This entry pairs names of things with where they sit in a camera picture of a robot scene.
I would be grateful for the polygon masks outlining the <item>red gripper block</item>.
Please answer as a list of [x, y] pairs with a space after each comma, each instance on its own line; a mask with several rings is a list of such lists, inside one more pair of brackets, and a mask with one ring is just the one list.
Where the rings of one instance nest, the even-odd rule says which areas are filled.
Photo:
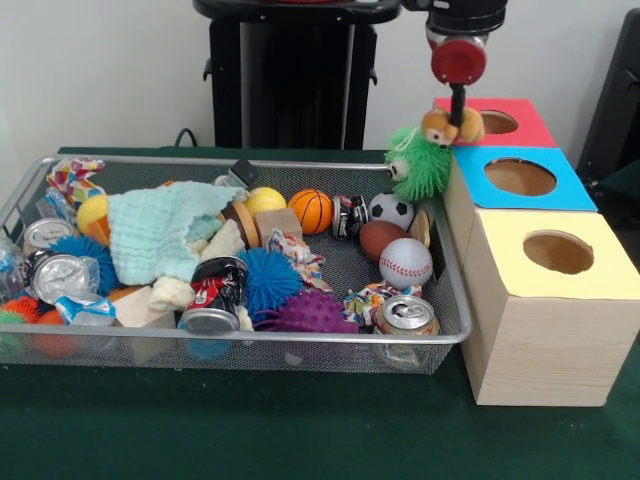
[[445, 38], [431, 43], [431, 69], [438, 81], [450, 84], [450, 123], [461, 126], [464, 120], [464, 85], [477, 82], [487, 65], [485, 42], [480, 38]]

